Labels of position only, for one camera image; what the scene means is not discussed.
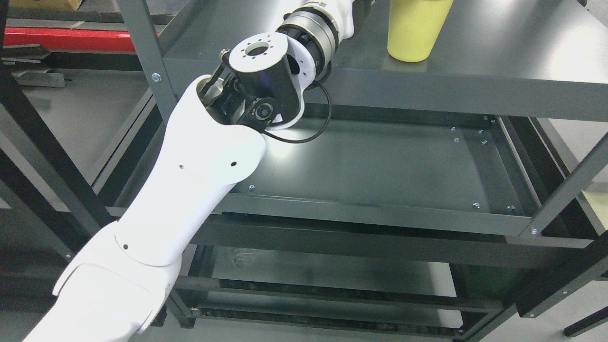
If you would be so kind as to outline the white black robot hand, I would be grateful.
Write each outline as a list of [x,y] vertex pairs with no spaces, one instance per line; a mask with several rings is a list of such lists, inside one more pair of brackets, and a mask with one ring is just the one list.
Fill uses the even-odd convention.
[[341,43],[361,30],[374,3],[374,0],[306,0],[303,7],[311,7],[330,18]]

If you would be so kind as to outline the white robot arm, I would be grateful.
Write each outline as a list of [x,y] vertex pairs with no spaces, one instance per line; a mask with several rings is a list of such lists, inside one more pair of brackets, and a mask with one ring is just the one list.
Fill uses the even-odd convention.
[[61,273],[27,342],[127,342],[160,314],[182,253],[235,184],[252,175],[265,136],[303,115],[303,94],[354,34],[352,0],[300,0],[273,32],[221,52],[185,89],[154,167],[126,212]]

